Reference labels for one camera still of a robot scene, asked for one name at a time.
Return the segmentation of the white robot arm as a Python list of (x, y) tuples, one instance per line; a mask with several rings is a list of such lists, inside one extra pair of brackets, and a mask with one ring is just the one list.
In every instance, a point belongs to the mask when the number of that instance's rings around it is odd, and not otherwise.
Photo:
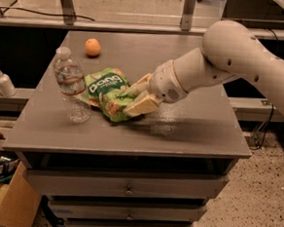
[(135, 100), (124, 108), (135, 117), (175, 103), (190, 92), (237, 78), (252, 84), (284, 117), (284, 60), (245, 26), (221, 20), (209, 26), (201, 47), (161, 64), (127, 89)]

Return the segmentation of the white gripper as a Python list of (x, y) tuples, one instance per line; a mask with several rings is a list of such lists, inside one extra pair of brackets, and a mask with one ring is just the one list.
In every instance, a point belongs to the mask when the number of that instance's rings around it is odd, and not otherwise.
[(172, 59), (158, 66), (153, 74), (148, 73), (137, 80), (125, 93), (138, 95), (124, 108), (124, 113), (129, 117), (157, 111), (162, 101), (173, 104), (188, 94), (178, 82)]

